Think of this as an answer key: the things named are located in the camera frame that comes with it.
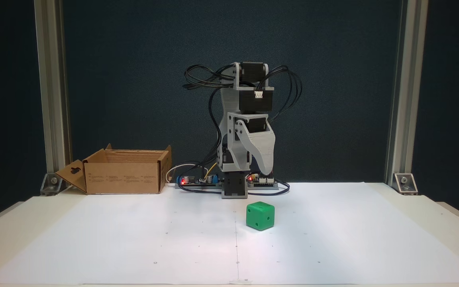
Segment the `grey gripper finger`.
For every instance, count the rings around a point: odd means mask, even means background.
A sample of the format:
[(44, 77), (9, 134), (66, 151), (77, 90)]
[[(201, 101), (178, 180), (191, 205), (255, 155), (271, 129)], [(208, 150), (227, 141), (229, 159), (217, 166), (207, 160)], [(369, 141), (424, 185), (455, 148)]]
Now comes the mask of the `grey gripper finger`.
[(235, 158), (239, 165), (250, 165), (252, 162), (250, 152), (250, 138), (246, 125), (242, 120), (235, 122)]
[(274, 133), (248, 134), (247, 150), (255, 157), (260, 172), (264, 175), (273, 171), (275, 140)]

